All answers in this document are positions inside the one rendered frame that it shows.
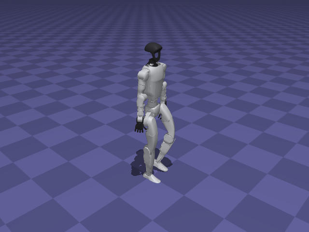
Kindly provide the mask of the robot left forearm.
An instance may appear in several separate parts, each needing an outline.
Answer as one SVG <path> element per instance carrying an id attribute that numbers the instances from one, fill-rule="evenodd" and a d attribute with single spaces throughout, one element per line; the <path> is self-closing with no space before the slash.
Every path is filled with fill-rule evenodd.
<path id="1" fill-rule="evenodd" d="M 162 90 L 161 96 L 160 96 L 160 103 L 164 103 L 166 101 L 167 97 L 166 97 L 166 88 L 164 90 Z"/>

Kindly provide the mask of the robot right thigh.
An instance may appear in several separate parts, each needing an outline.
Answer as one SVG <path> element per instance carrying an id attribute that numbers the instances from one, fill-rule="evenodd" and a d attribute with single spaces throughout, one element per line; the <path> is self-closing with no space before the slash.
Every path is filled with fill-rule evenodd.
<path id="1" fill-rule="evenodd" d="M 147 143 L 145 146 L 149 148 L 150 153 L 152 153 L 157 145 L 158 140 L 158 129 L 156 120 L 152 117 L 151 112 L 147 112 L 145 116 L 143 116 L 143 124 L 148 127 L 146 133 Z M 144 147 L 145 147 L 144 146 Z"/>

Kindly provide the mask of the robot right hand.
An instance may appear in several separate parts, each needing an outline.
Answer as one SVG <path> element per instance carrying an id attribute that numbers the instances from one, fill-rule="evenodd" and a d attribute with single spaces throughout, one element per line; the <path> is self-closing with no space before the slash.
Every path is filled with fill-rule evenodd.
<path id="1" fill-rule="evenodd" d="M 138 117 L 137 117 L 138 118 Z M 145 129 L 145 130 L 147 130 L 145 127 L 144 127 L 144 124 L 143 124 L 143 117 L 142 117 L 142 122 L 137 122 L 136 121 L 136 126 L 135 126 L 135 132 L 136 132 L 136 129 L 137 129 L 137 132 L 139 132 L 139 130 L 140 130 L 140 133 L 141 133 L 141 131 L 142 131 L 142 133 L 143 133 L 143 129 Z"/>

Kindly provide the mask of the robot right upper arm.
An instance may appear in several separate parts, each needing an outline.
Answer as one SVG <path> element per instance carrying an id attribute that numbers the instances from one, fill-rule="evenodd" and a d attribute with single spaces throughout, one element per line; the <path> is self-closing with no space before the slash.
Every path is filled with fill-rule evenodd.
<path id="1" fill-rule="evenodd" d="M 142 95 L 144 97 L 144 101 L 147 100 L 147 95 L 144 94 L 144 90 L 146 88 L 146 81 L 149 78 L 149 70 L 148 69 L 143 69 L 138 72 L 138 93 L 137 93 L 137 98 L 139 95 Z"/>

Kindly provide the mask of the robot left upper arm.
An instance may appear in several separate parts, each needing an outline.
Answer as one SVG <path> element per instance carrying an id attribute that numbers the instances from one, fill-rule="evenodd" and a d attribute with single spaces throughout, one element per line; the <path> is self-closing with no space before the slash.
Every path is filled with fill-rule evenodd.
<path id="1" fill-rule="evenodd" d="M 166 71 L 167 66 L 164 63 L 161 63 L 161 64 L 164 67 L 164 78 L 163 78 L 163 87 L 162 87 L 162 90 L 164 90 L 166 88 L 166 86 L 167 86 L 167 83 L 164 81 L 164 79 L 165 79 L 165 71 Z"/>

